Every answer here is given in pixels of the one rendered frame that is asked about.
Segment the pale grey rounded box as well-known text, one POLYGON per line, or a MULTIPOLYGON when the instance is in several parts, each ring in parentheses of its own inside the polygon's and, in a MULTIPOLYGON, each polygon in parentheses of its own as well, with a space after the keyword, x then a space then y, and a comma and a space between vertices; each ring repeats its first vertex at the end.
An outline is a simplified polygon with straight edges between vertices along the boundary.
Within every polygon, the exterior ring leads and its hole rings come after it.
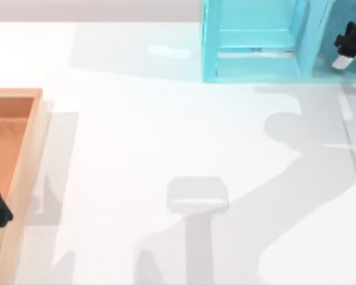
POLYGON ((332 63, 331 67, 337 70, 345 70, 348 66, 356 59, 354 57, 347 57, 344 55, 339 55, 332 63))

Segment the light blue rack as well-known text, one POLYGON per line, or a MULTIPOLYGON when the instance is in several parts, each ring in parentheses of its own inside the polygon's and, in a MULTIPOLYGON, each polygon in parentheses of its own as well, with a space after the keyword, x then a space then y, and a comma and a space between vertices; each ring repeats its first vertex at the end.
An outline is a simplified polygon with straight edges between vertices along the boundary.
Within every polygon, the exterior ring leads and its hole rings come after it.
POLYGON ((202 78, 208 83, 356 83, 356 59, 331 67, 356 24, 356 0, 203 0, 202 78))

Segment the salmon-coloured shallow box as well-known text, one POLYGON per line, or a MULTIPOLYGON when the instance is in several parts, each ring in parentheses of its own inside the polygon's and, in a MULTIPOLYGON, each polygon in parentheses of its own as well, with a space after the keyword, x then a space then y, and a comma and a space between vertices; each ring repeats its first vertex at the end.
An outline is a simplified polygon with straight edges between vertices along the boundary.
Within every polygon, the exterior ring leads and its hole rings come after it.
POLYGON ((0 192, 14 218, 0 228, 0 285, 14 279, 50 113, 40 88, 0 88, 0 192))

